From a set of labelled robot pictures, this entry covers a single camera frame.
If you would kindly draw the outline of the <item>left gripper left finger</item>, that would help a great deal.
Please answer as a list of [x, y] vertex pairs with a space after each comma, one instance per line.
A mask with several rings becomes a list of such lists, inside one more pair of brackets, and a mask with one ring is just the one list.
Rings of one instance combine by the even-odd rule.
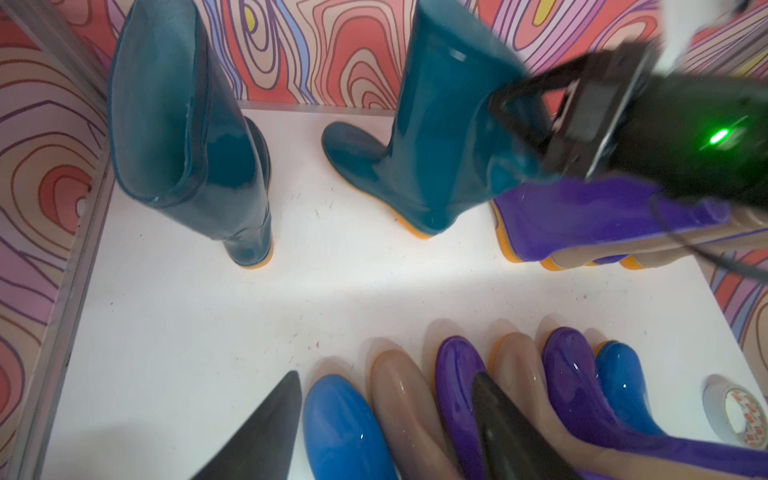
[[302, 408], [299, 374], [288, 372], [196, 479], [286, 479]]

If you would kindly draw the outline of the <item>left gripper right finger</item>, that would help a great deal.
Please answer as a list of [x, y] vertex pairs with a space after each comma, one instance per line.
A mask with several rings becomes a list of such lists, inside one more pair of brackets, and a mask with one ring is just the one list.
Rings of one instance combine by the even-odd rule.
[[484, 372], [473, 379], [472, 407], [487, 478], [580, 477]]

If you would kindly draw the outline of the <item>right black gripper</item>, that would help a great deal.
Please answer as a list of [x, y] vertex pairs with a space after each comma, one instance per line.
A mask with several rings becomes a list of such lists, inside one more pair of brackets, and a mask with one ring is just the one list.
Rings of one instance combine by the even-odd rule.
[[743, 77], [656, 74], [654, 47], [623, 43], [542, 75], [569, 89], [544, 165], [593, 181], [624, 174], [672, 196], [767, 204], [767, 83]]

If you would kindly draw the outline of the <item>dark purple boot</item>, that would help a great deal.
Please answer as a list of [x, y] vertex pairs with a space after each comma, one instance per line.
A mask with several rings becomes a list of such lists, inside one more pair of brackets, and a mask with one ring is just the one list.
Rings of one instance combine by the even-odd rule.
[[523, 184], [493, 200], [492, 206], [499, 243], [513, 262], [543, 261], [566, 248], [667, 235], [652, 206], [678, 234], [730, 219], [730, 208], [721, 201], [685, 205], [664, 198], [656, 186], [628, 178]]

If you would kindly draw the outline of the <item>teal boot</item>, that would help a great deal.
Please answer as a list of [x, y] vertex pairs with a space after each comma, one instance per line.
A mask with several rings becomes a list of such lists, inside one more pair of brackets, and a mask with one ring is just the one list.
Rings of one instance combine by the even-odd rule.
[[488, 109], [496, 89], [526, 79], [516, 55], [458, 1], [416, 5], [392, 135], [382, 144], [344, 122], [322, 147], [352, 186], [434, 236], [463, 212], [526, 183], [550, 183], [522, 139]]
[[239, 108], [191, 1], [136, 1], [108, 89], [111, 157], [131, 198], [223, 243], [246, 268], [273, 251], [264, 136]]

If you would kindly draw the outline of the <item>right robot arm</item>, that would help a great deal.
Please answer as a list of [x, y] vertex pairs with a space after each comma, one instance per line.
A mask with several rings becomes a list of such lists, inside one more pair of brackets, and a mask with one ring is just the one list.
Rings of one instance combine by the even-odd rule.
[[624, 41], [542, 75], [569, 91], [543, 143], [550, 172], [597, 179], [628, 174], [677, 198], [767, 207], [767, 83], [687, 73], [696, 33], [721, 26], [740, 1], [665, 1], [667, 38]]

